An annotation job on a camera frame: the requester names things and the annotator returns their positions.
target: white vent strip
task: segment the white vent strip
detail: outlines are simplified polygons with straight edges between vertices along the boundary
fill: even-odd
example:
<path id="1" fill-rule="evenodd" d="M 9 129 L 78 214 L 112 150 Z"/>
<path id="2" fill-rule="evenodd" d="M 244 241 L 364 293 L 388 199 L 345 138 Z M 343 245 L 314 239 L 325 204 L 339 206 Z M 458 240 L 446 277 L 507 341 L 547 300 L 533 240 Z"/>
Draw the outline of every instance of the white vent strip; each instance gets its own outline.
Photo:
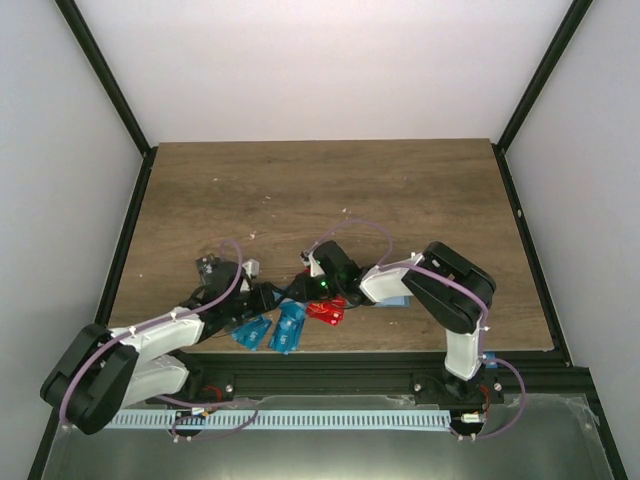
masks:
<path id="1" fill-rule="evenodd" d="M 175 411 L 122 410 L 105 428 L 167 429 Z M 181 429 L 229 430 L 251 418 L 247 410 L 221 410 L 202 419 L 187 419 Z M 247 430 L 413 430 L 447 431 L 451 414 L 440 410 L 261 410 Z"/>

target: gray floor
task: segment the gray floor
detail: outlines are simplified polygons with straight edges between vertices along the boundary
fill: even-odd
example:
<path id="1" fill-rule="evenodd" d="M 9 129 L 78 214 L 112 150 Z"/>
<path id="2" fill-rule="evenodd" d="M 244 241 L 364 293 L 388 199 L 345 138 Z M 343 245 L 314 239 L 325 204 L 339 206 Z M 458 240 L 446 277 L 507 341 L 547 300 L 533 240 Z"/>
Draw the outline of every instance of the gray floor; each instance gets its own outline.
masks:
<path id="1" fill-rule="evenodd" d="M 60 434 L 45 479 L 610 479 L 596 419 L 580 398 L 530 395 L 511 431 L 458 443 L 447 433 L 247 431 L 174 444 L 164 430 Z M 508 416 L 515 407 L 494 406 Z"/>

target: black metal frame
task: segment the black metal frame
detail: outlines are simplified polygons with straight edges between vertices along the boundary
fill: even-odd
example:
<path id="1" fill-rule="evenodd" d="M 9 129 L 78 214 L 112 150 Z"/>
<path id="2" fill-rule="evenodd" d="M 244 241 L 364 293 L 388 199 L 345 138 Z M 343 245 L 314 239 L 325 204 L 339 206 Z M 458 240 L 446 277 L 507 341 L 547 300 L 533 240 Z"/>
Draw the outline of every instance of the black metal frame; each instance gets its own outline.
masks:
<path id="1" fill-rule="evenodd" d="M 138 180 L 95 318 L 95 322 L 106 325 L 111 315 L 142 200 L 151 175 L 157 147 L 151 148 L 145 139 L 75 1 L 55 1 L 142 156 Z M 600 405 L 591 374 L 587 368 L 579 368 L 571 364 L 571 356 L 562 328 L 505 159 L 506 150 L 524 123 L 527 114 L 538 98 L 591 2 L 592 0 L 574 0 L 572 2 L 503 135 L 498 144 L 493 145 L 496 162 L 498 163 L 514 219 L 518 226 L 554 345 L 551 351 L 500 352 L 500 357 L 510 361 L 518 368 L 525 380 L 528 391 L 532 393 L 584 394 L 592 411 L 599 417 L 600 425 L 598 431 L 605 446 L 614 476 L 617 479 L 626 479 L 627 476 L 609 430 L 604 411 Z M 256 396 L 319 393 L 415 394 L 416 378 L 439 374 L 444 362 L 444 353 L 441 352 L 304 354 L 292 356 L 275 354 L 196 354 L 194 357 L 203 366 L 205 379 L 209 381 L 220 380 L 225 384 L 232 383 L 234 394 Z M 504 369 L 495 369 L 493 372 L 503 385 L 505 393 L 518 391 L 518 384 L 510 372 Z M 429 400 L 428 393 L 419 397 L 420 402 L 429 403 Z M 43 474 L 57 424 L 57 416 L 52 413 L 29 474 L 30 479 L 41 478 Z"/>

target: wooden tabletop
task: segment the wooden tabletop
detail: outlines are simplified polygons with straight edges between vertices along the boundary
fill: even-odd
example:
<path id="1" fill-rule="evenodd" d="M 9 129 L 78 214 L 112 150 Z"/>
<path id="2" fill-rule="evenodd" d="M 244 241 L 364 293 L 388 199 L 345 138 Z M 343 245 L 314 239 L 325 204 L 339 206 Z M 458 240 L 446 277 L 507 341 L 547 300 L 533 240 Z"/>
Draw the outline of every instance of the wooden tabletop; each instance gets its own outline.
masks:
<path id="1" fill-rule="evenodd" d="M 551 337 L 488 140 L 162 144 L 142 204 L 110 326 L 166 313 L 198 285 L 194 260 L 235 238 L 286 285 L 299 252 L 347 218 L 388 228 L 391 260 L 439 240 L 495 279 L 486 347 L 550 349 Z M 333 237 L 358 263 L 386 240 L 354 225 Z M 277 313 L 271 315 L 277 320 Z M 262 342 L 261 351 L 271 333 Z M 444 329 L 413 300 L 360 307 L 337 327 L 307 319 L 301 351 L 444 350 Z M 241 351 L 230 337 L 191 351 Z"/>

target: white backdrop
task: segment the white backdrop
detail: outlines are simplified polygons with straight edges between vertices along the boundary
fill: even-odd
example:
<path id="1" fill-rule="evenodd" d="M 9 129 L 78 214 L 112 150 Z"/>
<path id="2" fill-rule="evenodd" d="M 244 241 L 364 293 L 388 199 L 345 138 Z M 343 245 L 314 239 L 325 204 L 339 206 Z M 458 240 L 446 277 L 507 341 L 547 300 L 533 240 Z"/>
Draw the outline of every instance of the white backdrop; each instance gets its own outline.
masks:
<path id="1" fill-rule="evenodd" d="M 40 386 L 93 322 L 141 158 L 55 3 L 1 3 L 0 478 L 24 479 Z"/>
<path id="2" fill-rule="evenodd" d="M 490 137 L 568 0 L 79 0 L 167 141 Z"/>
<path id="3" fill-rule="evenodd" d="M 591 369 L 634 479 L 640 479 L 638 18 L 638 2 L 593 3 L 508 152 L 573 359 Z"/>

